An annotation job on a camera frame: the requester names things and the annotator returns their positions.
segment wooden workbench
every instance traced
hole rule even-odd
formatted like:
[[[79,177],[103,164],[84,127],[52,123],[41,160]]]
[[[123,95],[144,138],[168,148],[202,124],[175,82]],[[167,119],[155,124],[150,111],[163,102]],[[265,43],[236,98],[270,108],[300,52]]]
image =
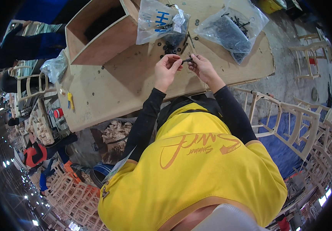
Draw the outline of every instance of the wooden workbench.
[[[168,1],[177,4],[185,13],[191,15],[189,32],[191,37],[197,36],[195,20],[200,22],[217,13],[223,7],[222,0],[210,1]],[[80,131],[108,119],[126,115],[142,108],[154,86],[154,65],[164,54],[164,41],[157,40],[154,44],[133,45],[109,62],[101,66],[69,65],[60,87],[68,89],[74,100],[75,112],[67,109],[67,97],[58,94],[61,107],[71,132]],[[274,59],[268,39],[264,32],[257,37],[254,47],[239,66],[230,53],[222,46],[200,38],[193,40],[195,49],[188,41],[189,47],[182,55],[185,59],[189,54],[198,53],[213,64],[216,72],[227,85],[237,85],[259,80],[275,72]],[[180,95],[192,95],[208,90],[206,85],[184,65],[177,72],[173,84],[169,87],[165,100]]]

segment clear plastic bag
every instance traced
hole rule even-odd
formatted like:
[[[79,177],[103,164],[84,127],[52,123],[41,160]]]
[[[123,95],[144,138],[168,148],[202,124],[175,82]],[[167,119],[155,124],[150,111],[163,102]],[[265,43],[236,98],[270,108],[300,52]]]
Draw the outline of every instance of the clear plastic bag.
[[[142,0],[136,44],[154,42],[166,35],[180,35],[184,38],[189,18],[190,15],[183,13],[180,9],[175,10],[156,0]]]
[[[40,71],[48,75],[49,82],[55,83],[62,80],[67,69],[67,59],[64,50],[60,52],[57,58],[49,59],[40,67]]]
[[[224,3],[223,9],[209,16],[194,31],[222,45],[241,64],[269,20],[250,0],[225,0]]]

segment plywood box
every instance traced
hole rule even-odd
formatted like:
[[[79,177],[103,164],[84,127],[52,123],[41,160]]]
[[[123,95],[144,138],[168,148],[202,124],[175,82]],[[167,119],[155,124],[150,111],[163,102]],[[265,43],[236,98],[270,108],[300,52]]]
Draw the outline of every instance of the plywood box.
[[[131,0],[88,2],[65,27],[70,64],[102,66],[134,45],[138,13]],[[95,30],[107,24],[96,35]]]

